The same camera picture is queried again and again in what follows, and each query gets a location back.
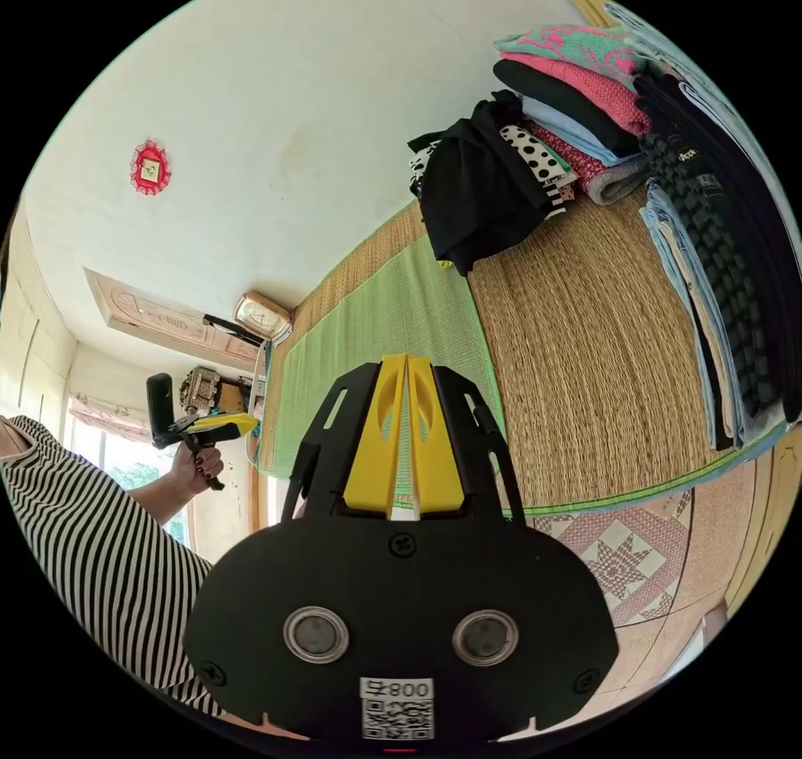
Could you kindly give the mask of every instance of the woven mat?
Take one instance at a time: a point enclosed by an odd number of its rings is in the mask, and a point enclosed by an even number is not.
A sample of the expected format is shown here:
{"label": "woven mat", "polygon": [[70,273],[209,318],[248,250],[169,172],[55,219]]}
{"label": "woven mat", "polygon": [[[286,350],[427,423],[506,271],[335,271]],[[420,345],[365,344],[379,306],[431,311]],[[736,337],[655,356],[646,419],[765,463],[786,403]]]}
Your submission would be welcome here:
{"label": "woven mat", "polygon": [[[638,208],[584,195],[469,275],[529,513],[644,499],[718,459],[707,448],[688,316]],[[266,394],[260,466],[274,442],[287,353],[347,293],[424,234],[417,202],[380,227],[299,306]]]}
{"label": "woven mat", "polygon": [[324,316],[331,313],[343,297],[355,291],[390,258],[425,234],[418,203],[413,202],[366,238],[298,305],[294,313],[292,334],[273,350],[259,441],[261,470],[276,471],[276,423],[284,361],[290,350]]}
{"label": "woven mat", "polygon": [[[504,432],[493,364],[468,283],[438,266],[423,235],[342,299],[289,351],[276,428],[278,475],[289,476],[309,422],[332,383],[396,353],[424,356],[472,380]],[[401,420],[395,504],[411,507],[406,396]],[[388,430],[389,422],[384,424]]]}

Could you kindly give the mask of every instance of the hand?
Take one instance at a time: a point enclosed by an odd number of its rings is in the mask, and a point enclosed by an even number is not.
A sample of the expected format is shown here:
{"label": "hand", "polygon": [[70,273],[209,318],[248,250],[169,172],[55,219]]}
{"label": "hand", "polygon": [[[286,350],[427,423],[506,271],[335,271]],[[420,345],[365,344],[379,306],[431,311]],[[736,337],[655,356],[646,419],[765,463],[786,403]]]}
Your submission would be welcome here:
{"label": "hand", "polygon": [[182,441],[170,469],[172,481],[187,497],[194,497],[209,488],[209,480],[223,471],[220,451],[204,447],[197,455]]}

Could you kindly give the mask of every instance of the white wall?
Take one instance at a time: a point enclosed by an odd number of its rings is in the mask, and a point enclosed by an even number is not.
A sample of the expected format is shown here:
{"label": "white wall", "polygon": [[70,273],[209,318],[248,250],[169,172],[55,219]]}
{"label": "white wall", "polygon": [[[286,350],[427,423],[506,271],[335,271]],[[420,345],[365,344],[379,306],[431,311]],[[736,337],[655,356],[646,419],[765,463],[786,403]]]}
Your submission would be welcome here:
{"label": "white wall", "polygon": [[248,533],[248,472],[242,440],[217,445],[223,461],[220,479],[226,488],[208,489],[191,503],[195,520],[195,551],[217,561]]}
{"label": "white wall", "polygon": [[152,374],[155,372],[150,369],[113,358],[88,344],[79,344],[69,372],[69,393],[147,410],[145,382]]}
{"label": "white wall", "polygon": [[44,286],[22,203],[12,227],[0,312],[0,413],[30,416],[60,439],[76,342]]}
{"label": "white wall", "polygon": [[[495,38],[581,20],[567,0],[195,0],[76,102],[26,187],[35,252],[83,343],[169,350],[106,328],[84,267],[230,316],[250,288],[300,302],[411,201],[406,143],[500,84]],[[158,196],[137,145],[171,160]]]}

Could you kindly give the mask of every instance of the stack of clothes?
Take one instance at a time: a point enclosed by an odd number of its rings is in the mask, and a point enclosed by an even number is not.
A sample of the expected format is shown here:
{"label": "stack of clothes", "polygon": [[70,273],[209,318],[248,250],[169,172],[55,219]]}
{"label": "stack of clothes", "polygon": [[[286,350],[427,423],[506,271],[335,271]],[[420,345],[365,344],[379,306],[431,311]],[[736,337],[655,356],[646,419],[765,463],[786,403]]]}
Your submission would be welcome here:
{"label": "stack of clothes", "polygon": [[475,261],[565,212],[573,198],[577,174],[523,124],[520,99],[501,90],[469,119],[409,142],[409,189],[420,200],[434,256],[463,276]]}
{"label": "stack of clothes", "polygon": [[617,5],[640,69],[643,220],[691,318],[711,447],[746,446],[802,410],[802,246],[773,172],[715,85]]}
{"label": "stack of clothes", "polygon": [[521,97],[524,128],[571,166],[598,205],[622,199],[648,172],[637,138],[652,123],[633,86],[646,61],[623,36],[623,28],[550,25],[495,42],[493,72]]}

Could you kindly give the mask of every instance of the green mat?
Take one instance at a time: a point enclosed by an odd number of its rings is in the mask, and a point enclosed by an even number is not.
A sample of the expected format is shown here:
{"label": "green mat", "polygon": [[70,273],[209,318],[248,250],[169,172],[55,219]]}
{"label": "green mat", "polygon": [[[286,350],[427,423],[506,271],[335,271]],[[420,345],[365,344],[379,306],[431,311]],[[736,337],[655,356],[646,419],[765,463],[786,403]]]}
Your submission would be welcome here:
{"label": "green mat", "polygon": [[[485,334],[467,281],[438,266],[426,236],[393,257],[287,353],[276,425],[275,473],[289,477],[309,423],[332,383],[383,355],[449,366],[479,387],[506,437]],[[409,415],[404,403],[395,503],[409,507]]]}

